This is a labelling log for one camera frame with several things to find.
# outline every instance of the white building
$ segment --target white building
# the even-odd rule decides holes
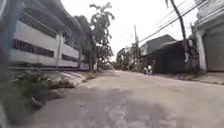
[[[54,2],[24,3],[14,33],[10,61],[14,66],[88,70],[80,47],[81,28],[59,1]]]
[[[224,71],[224,0],[196,0],[196,38],[203,71]]]

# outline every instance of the pillar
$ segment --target pillar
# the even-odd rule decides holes
[[[205,54],[205,48],[204,48],[204,42],[203,42],[203,31],[197,30],[196,31],[196,39],[197,39],[197,48],[199,53],[199,67],[202,72],[207,71],[207,64],[206,64],[206,54]]]

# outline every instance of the street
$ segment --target street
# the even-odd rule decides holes
[[[27,128],[223,128],[224,87],[109,71],[47,103]]]

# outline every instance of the barred window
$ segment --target barred window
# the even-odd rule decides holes
[[[22,13],[19,20],[21,22],[27,24],[28,26],[30,26],[34,29],[37,29],[40,32],[42,32],[42,33],[44,33],[44,34],[46,34],[50,37],[56,38],[56,36],[57,36],[56,32],[54,32],[53,30],[45,27],[43,24],[41,24],[40,22],[35,20],[33,17],[29,16],[29,14]]]
[[[47,57],[54,57],[54,51],[41,48],[32,44],[29,44],[27,42],[17,40],[17,39],[13,39],[12,47],[14,49],[24,51],[24,52],[29,52],[29,53],[47,56]]]
[[[67,61],[72,61],[72,62],[77,62],[78,61],[76,58],[65,55],[65,54],[62,54],[61,57],[62,57],[62,60],[67,60]]]

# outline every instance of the overcast sky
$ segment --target overcast sky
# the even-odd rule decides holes
[[[166,17],[166,19],[157,25],[169,12],[173,10],[172,6],[168,8],[165,0],[61,0],[65,9],[72,15],[85,15],[88,19],[91,18],[95,10],[89,8],[89,5],[94,3],[105,5],[111,2],[113,8],[110,10],[115,20],[112,21],[110,33],[113,36],[111,46],[114,54],[123,47],[130,46],[134,42],[134,25],[137,26],[137,34],[139,39],[143,39],[159,29],[160,25],[172,20],[176,15]],[[194,5],[194,0],[175,0],[180,11],[185,11]],[[190,34],[190,23],[194,23],[197,18],[197,10],[195,9],[184,17],[187,34]],[[175,39],[182,39],[179,22],[175,22],[166,29],[162,30],[155,36],[170,34]]]

